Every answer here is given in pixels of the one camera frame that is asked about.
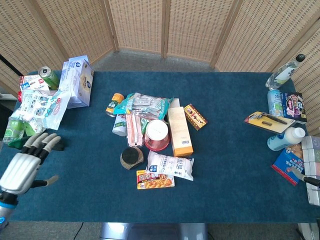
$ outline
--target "dark gray floor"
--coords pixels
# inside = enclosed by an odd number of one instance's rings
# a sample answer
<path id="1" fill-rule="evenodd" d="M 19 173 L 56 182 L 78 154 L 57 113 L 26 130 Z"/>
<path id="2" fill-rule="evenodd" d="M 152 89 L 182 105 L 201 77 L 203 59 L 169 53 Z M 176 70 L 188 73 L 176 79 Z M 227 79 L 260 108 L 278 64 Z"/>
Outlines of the dark gray floor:
<path id="1" fill-rule="evenodd" d="M 123 50 L 97 62 L 95 71 L 214 72 L 208 64 Z M 81 222 L 11 222 L 0 240 L 72 240 Z M 101 223 L 84 223 L 77 240 L 97 240 Z M 209 224 L 215 240 L 298 240 L 297 224 Z"/>

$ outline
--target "table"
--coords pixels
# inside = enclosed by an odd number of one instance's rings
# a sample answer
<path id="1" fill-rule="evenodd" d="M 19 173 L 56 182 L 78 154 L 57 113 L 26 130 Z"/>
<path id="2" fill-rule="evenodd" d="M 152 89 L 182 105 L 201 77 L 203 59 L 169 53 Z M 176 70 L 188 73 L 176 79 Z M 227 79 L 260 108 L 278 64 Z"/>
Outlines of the table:
<path id="1" fill-rule="evenodd" d="M 57 133 L 64 151 L 50 153 L 37 179 L 59 175 L 49 186 L 19 198 L 12 221 L 124 223 L 312 222 L 320 208 L 309 205 L 306 186 L 292 186 L 271 165 L 280 152 L 268 149 L 273 133 L 244 123 L 268 111 L 265 82 L 270 73 L 95 72 L 90 107 L 68 109 Z M 290 80 L 282 89 L 294 91 Z M 120 164 L 125 137 L 111 132 L 105 109 L 114 93 L 138 92 L 192 103 L 208 120 L 196 131 L 194 181 L 175 178 L 175 187 L 137 190 L 136 170 Z M 4 146 L 0 174 L 16 149 Z M 172 156 L 171 145 L 162 154 Z"/>

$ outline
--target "woven panel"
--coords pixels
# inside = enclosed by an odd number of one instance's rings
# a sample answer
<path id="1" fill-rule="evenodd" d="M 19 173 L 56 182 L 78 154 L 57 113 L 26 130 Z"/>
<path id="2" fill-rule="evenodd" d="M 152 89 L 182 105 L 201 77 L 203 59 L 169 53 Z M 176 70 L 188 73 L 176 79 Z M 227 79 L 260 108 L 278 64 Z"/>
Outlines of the woven panel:
<path id="1" fill-rule="evenodd" d="M 40 9 L 70 57 L 94 60 L 113 46 L 99 0 L 37 0 Z"/>
<path id="2" fill-rule="evenodd" d="M 307 129 L 310 135 L 319 133 L 320 127 L 320 29 L 296 53 L 306 58 L 292 76 L 295 88 L 303 93 Z"/>
<path id="3" fill-rule="evenodd" d="M 161 52 L 162 0 L 109 0 L 120 48 Z"/>
<path id="4" fill-rule="evenodd" d="M 168 55 L 210 62 L 233 0 L 171 0 Z"/>
<path id="5" fill-rule="evenodd" d="M 7 91 L 11 90 L 10 94 L 20 91 L 19 76 L 2 61 L 0 61 L 0 86 Z"/>
<path id="6" fill-rule="evenodd" d="M 217 68 L 265 72 L 319 9 L 319 0 L 244 0 Z"/>
<path id="7" fill-rule="evenodd" d="M 0 50 L 24 75 L 45 65 L 61 69 L 63 63 L 23 0 L 0 1 Z"/>

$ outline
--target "robotic hand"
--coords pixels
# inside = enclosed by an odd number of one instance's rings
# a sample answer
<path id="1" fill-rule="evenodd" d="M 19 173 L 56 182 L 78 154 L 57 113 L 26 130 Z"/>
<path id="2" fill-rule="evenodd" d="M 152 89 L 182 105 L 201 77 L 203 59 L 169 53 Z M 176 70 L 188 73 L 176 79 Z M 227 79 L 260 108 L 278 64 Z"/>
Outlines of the robotic hand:
<path id="1" fill-rule="evenodd" d="M 0 179 L 0 231 L 18 205 L 18 196 L 30 188 L 46 187 L 58 180 L 55 175 L 47 180 L 35 180 L 40 166 L 61 137 L 53 133 L 36 134 L 30 137 L 9 163 Z"/>

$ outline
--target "white snack bag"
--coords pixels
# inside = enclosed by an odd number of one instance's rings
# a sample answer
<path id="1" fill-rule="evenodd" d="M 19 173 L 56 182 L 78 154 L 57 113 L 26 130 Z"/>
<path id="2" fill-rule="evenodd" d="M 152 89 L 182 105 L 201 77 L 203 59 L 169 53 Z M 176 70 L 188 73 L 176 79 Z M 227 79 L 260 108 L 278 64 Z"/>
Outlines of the white snack bag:
<path id="1" fill-rule="evenodd" d="M 193 181 L 194 177 L 191 175 L 193 164 L 193 158 L 165 156 L 150 151 L 145 172 L 166 174 Z"/>

